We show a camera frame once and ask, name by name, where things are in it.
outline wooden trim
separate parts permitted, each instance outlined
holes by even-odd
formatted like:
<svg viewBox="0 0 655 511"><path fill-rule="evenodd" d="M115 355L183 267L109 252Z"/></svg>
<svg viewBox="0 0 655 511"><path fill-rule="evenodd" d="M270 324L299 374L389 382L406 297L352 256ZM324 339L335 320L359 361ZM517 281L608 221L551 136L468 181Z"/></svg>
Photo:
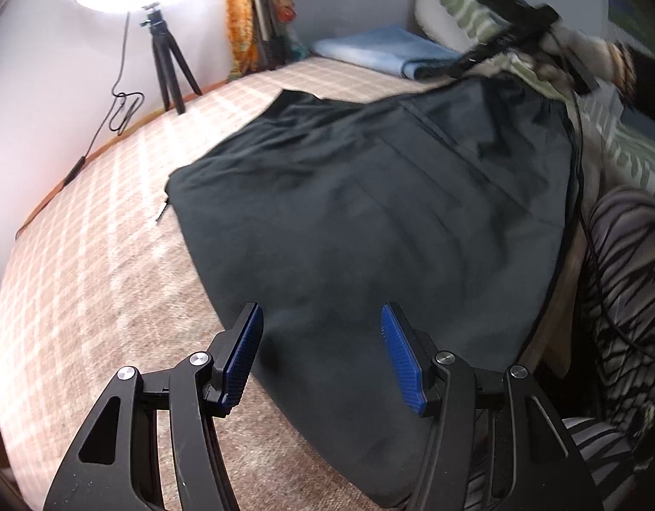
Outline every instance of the wooden trim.
<svg viewBox="0 0 655 511"><path fill-rule="evenodd" d="M224 86L228 81L223 80L221 82L217 82L211 86L208 86L204 90L202 90L202 94L207 94L209 92L212 92L213 90L216 90L217 88L221 88L221 86ZM184 96L183 100L186 102L192 101L196 99L198 96L195 94L188 94ZM93 162L94 159L100 157L103 155L105 152L107 152L112 146L115 146L116 144L120 143L122 140L128 138L131 136L134 132L136 132L138 129L140 129L142 126L145 126L146 124L154 121L157 119L160 115L163 115L165 113L164 109L158 109L155 112L152 112L145 117L142 117L139 119L134 125L130 126L128 129L126 129L120 136L115 136L112 140L106 142L104 145L100 146L95 152L93 152L90 156L86 158L86 162L83 164L83 167L81 170L83 171L85 168L90 165L91 162ZM53 198L57 196L62 190L63 190L63 181L60 181L55 188L53 188L47 195L46 197L41 200L40 204L34 208L34 211L30 213L30 215L27 217L23 225L20 227L20 229L15 233L15 239L17 240L19 236L25 231L25 229L32 223L33 220L37 218L37 215L41 213L42 209L44 209L48 204L51 203Z"/></svg>

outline mattress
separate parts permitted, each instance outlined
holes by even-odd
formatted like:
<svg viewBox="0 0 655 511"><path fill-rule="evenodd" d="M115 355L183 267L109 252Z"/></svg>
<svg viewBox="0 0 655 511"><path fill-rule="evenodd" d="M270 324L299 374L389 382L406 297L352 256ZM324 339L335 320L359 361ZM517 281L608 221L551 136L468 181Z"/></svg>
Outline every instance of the mattress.
<svg viewBox="0 0 655 511"><path fill-rule="evenodd" d="M112 375L176 365L221 326L175 215L156 223L167 177L261 113L281 90L369 102L430 84L313 57L215 90L93 161L20 235L0 292L0 423L27 503L43 506L75 433ZM240 508L374 510L250 378L215 419ZM180 508L169 418L158 415L165 507Z"/></svg>

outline folded fabric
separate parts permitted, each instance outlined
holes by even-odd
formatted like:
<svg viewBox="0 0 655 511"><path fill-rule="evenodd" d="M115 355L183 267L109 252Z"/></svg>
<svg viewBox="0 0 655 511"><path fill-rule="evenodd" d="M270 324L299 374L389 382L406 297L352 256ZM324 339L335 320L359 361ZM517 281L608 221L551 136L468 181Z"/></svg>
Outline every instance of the folded fabric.
<svg viewBox="0 0 655 511"><path fill-rule="evenodd" d="M441 76L446 66L460 57L458 52L398 26L319 40L313 44L312 51L329 59L411 80Z"/></svg>

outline black and white patterned fabric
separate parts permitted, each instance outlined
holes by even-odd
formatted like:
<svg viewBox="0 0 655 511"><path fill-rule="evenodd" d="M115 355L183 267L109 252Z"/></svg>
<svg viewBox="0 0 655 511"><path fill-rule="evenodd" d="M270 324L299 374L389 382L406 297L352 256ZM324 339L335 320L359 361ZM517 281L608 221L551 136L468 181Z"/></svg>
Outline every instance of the black and white patterned fabric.
<svg viewBox="0 0 655 511"><path fill-rule="evenodd" d="M655 200L636 189L615 189L595 206L590 230L609 316L655 356ZM632 437L632 423L646 431L655 416L655 360L629 347L601 318L591 267L589 258L582 274L582 323L598 348L605 419Z"/></svg>
<svg viewBox="0 0 655 511"><path fill-rule="evenodd" d="M630 445L618 428L591 418L564 419L564 425L588 465L605 511L614 511L635 485ZM485 464L470 475L465 511L483 509Z"/></svg>

